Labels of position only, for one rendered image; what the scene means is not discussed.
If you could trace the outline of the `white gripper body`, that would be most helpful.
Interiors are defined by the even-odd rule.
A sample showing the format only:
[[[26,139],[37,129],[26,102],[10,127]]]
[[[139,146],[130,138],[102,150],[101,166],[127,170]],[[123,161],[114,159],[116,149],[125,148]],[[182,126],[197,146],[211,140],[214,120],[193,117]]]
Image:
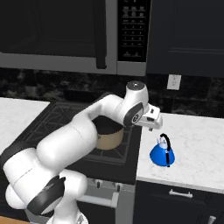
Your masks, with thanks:
[[[136,125],[146,128],[153,128],[154,130],[160,130],[163,126],[163,118],[161,115],[159,115],[157,119],[143,115]]]

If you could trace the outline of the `dark drawer front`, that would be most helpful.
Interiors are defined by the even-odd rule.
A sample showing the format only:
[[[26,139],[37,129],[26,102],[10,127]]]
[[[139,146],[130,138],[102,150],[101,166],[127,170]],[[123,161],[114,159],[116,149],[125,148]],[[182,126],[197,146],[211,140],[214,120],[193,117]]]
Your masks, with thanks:
[[[173,190],[193,194],[192,199],[169,195]],[[133,224],[224,224],[224,194],[196,189],[136,182]]]

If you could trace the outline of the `black stove hob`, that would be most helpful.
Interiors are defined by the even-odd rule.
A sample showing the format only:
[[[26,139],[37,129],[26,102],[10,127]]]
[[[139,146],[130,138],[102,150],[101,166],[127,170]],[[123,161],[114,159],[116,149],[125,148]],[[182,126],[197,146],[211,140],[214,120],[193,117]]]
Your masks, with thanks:
[[[16,143],[36,146],[45,136],[67,124],[82,109],[84,102],[52,101],[34,121],[19,135]],[[142,128],[134,126],[123,130],[122,142],[113,150],[94,148],[84,158],[67,169],[85,174],[89,178],[134,185]]]

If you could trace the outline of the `silver oven front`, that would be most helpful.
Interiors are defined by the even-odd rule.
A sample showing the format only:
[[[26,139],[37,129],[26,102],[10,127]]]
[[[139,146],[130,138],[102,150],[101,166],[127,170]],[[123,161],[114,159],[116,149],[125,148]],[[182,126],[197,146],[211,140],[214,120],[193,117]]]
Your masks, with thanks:
[[[100,188],[96,187],[95,179],[87,179],[87,191],[84,195],[111,199],[113,193],[119,193],[119,200],[116,208],[98,206],[77,200],[78,208],[87,217],[88,224],[132,224],[135,187],[122,184],[120,192],[116,191],[115,183],[101,180]]]

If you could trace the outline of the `white wall socket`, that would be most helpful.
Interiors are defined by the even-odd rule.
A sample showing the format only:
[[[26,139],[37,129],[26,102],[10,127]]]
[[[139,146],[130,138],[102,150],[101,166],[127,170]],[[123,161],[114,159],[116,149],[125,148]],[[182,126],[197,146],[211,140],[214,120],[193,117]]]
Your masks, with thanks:
[[[181,76],[179,74],[170,74],[167,81],[168,90],[179,90]]]

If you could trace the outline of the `dark wall cupboard door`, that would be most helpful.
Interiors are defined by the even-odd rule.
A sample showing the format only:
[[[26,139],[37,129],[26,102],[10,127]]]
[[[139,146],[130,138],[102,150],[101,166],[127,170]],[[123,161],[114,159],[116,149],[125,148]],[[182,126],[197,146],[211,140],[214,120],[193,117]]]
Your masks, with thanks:
[[[147,72],[224,78],[224,0],[152,0]]]

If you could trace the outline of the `silver and black microwave oven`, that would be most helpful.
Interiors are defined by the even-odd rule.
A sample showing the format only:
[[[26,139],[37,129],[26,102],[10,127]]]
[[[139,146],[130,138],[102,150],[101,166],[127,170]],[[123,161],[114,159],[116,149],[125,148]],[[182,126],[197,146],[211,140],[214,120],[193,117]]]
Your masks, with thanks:
[[[144,76],[150,0],[105,0],[106,69],[92,0],[0,0],[0,67]]]

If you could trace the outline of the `beige pot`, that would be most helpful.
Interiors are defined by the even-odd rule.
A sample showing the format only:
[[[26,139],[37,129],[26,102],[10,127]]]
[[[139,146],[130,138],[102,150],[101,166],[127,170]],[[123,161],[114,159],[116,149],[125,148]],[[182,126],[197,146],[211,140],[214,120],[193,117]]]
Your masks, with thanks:
[[[96,148],[99,150],[112,150],[123,140],[123,126],[106,116],[99,115],[93,120],[97,129],[98,140]]]

